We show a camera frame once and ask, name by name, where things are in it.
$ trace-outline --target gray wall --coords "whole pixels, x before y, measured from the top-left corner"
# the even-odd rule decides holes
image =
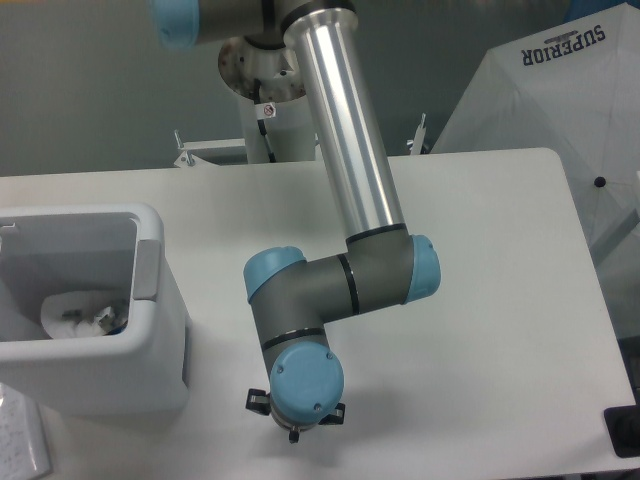
[[[487,48],[557,25],[563,0],[356,0],[390,154],[435,140]],[[219,44],[168,52],[144,0],[0,3],[0,176],[168,167],[183,139],[240,135]]]

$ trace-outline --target silver aluminum tube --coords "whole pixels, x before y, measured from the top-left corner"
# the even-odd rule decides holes
[[[404,223],[389,161],[353,42],[350,10],[296,20],[284,41],[298,58],[347,237]]]

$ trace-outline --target robotic arm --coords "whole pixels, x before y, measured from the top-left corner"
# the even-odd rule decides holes
[[[327,322],[432,295],[440,266],[431,242],[409,235],[373,107],[357,61],[358,18],[349,0],[152,0],[169,47],[244,36],[295,52],[347,252],[307,261],[294,247],[251,258],[244,277],[271,393],[250,390],[247,408],[269,415],[289,440],[317,424],[341,424],[342,367]]]

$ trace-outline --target black object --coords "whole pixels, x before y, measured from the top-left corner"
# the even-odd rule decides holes
[[[640,457],[640,407],[607,408],[604,419],[616,455],[620,458]]]
[[[127,323],[128,322],[124,322],[122,325],[120,325],[119,327],[114,328],[110,332],[107,332],[105,335],[106,336],[111,336],[111,335],[118,335],[119,333],[122,333],[124,331],[124,329],[127,328]]]
[[[271,414],[271,401],[269,394],[264,390],[258,390],[250,388],[247,393],[247,403],[245,404],[247,410],[251,410],[258,415],[264,415],[268,417]]]
[[[339,403],[336,405],[333,413],[330,413],[322,420],[318,422],[318,425],[342,425],[344,424],[344,411],[345,411],[344,403]]]
[[[289,430],[289,443],[294,444],[300,441],[300,430]]]

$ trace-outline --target black ring band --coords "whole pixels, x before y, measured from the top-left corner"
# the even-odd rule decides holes
[[[341,253],[338,255],[338,260],[344,270],[344,276],[347,277],[347,285],[349,286],[349,295],[351,295],[351,309],[354,315],[360,315],[360,300],[358,299],[358,289],[356,288],[356,279],[353,278],[353,272],[351,271],[351,265],[347,257]]]
[[[289,340],[295,340],[296,338],[312,337],[316,335],[326,335],[324,328],[303,328],[302,330],[296,330],[294,332],[278,335],[271,340],[268,340],[262,344],[262,351],[265,352],[276,345],[288,342]]]
[[[367,237],[373,237],[374,235],[379,235],[381,233],[393,232],[395,230],[406,230],[407,225],[404,223],[396,223],[394,225],[387,225],[386,227],[374,228],[373,230],[367,230],[366,232],[357,233],[355,235],[347,238],[347,246],[352,244],[353,242],[357,242],[358,240],[363,240]]]
[[[270,44],[270,43],[260,43],[253,40],[251,37],[244,37],[245,41],[251,45],[253,48],[258,48],[260,50],[282,50],[283,48],[287,48],[284,42]]]
[[[346,10],[351,10],[354,13],[356,11],[356,7],[354,7],[353,3],[349,0],[313,0],[299,6],[298,8],[294,8],[286,17],[284,17],[284,20],[280,23],[280,31],[284,34],[284,32],[286,32],[299,18],[306,17],[310,13],[327,8],[344,8]]]

